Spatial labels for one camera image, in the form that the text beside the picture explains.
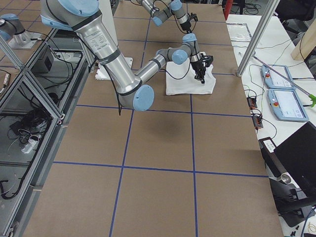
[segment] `black chair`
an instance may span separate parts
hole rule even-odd
[[[316,0],[280,0],[276,13],[286,30],[298,34],[298,31],[288,27],[286,21],[290,19],[309,21],[314,17],[315,7]]]

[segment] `white towel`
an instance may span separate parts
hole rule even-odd
[[[189,66],[189,59],[183,64],[177,65],[174,62],[168,62],[166,70],[175,78],[181,78],[187,72]],[[166,94],[212,94],[216,83],[216,78],[212,75],[213,65],[206,68],[205,84],[194,79],[195,71],[190,65],[188,74],[181,80],[173,79],[168,73],[166,73]]]

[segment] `white table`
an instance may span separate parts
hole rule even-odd
[[[248,25],[250,33],[253,35],[259,20],[260,20],[260,16],[229,15],[227,19],[227,23],[246,23]],[[275,46],[273,48],[264,48],[264,47],[272,47],[280,43],[283,43],[283,44]],[[232,42],[238,65],[241,62],[241,59],[246,51],[246,47],[243,47],[243,46],[248,46],[248,44],[249,44],[248,42],[237,42],[237,41]],[[286,33],[279,19],[277,17],[272,17],[257,46],[258,49],[256,49],[256,56],[267,64],[279,64],[279,65],[292,66],[301,62],[301,61],[293,60],[290,55],[294,47],[295,47],[294,44],[290,40],[290,37]],[[263,79],[260,74],[261,68],[257,66],[251,66],[249,69],[249,65],[251,64],[260,65],[260,66],[262,65],[257,60],[252,58],[244,74],[242,75],[242,82],[244,85],[246,85],[244,87],[245,89],[248,89],[247,86],[249,86],[250,89],[254,90],[259,95],[259,94],[262,94],[262,89],[251,82],[251,76],[252,76],[253,82],[255,82],[256,84],[260,86],[263,86]],[[301,63],[294,67],[289,67],[289,70],[293,78],[312,77],[312,74],[305,63]],[[297,83],[299,86],[307,90],[309,93],[313,95],[316,94],[316,81],[296,80],[295,83]],[[262,97],[260,96],[257,98],[257,105],[258,105],[258,109],[263,114],[263,118],[270,121],[276,126],[277,134],[275,138],[273,139],[273,141],[278,146],[284,140],[286,140],[291,134],[293,134],[296,130],[298,130],[301,126],[303,126],[304,123],[277,120],[277,118],[272,112],[272,109],[270,108],[268,97],[267,97],[268,89],[265,85],[264,85],[264,90],[265,90],[265,93],[263,94],[263,96]],[[310,99],[305,94],[303,94],[298,89],[296,90],[296,92],[298,93],[303,105],[311,104]],[[305,107],[305,110],[309,116],[310,121],[313,124],[316,124],[316,107],[314,108]],[[261,139],[264,137],[273,137],[275,134],[275,129],[273,128],[273,126],[270,125],[266,121],[263,121],[263,126],[264,128],[258,130],[258,134],[257,134],[258,139]],[[313,223],[314,225],[316,225],[316,217],[310,218],[308,222],[309,221]],[[283,233],[285,236],[290,236],[292,231],[296,231],[296,236],[300,236],[303,223],[301,223],[299,225],[300,228],[296,230],[295,227],[294,228],[289,227],[285,223],[283,218],[280,218],[280,222],[281,222]]]

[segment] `computer monitor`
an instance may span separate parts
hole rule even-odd
[[[274,153],[307,197],[316,197],[316,127],[307,122]]]

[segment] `blue joint cap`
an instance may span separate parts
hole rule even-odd
[[[142,85],[135,93],[133,107],[137,111],[145,111],[154,102],[155,93],[149,85]]]
[[[171,10],[177,11],[182,8],[182,2],[180,0],[174,0],[170,3]]]
[[[4,14],[2,16],[0,16],[3,20],[18,20],[19,18],[17,17],[17,15],[13,14],[13,13],[8,13],[8,14]]]
[[[7,41],[11,38],[11,36],[7,32],[1,31],[1,30],[0,30],[0,36],[4,39],[4,41]]]
[[[182,42],[185,43],[185,42],[193,42],[193,41],[196,41],[197,40],[197,37],[195,36],[194,33],[189,33],[185,36],[183,36],[182,38]]]
[[[71,29],[71,27],[69,25],[60,23],[58,21],[54,21],[54,20],[49,19],[47,17],[44,17],[42,15],[41,15],[41,21],[44,25],[49,26],[49,27],[57,28],[60,30],[73,31],[73,29]]]
[[[160,20],[159,17],[154,16],[153,17],[153,22],[156,26],[161,26],[162,25],[162,21]]]
[[[92,16],[99,10],[99,0],[58,0],[58,2],[77,16]]]
[[[187,58],[188,54],[182,49],[178,49],[172,54],[172,61],[178,65],[183,64],[187,60]]]

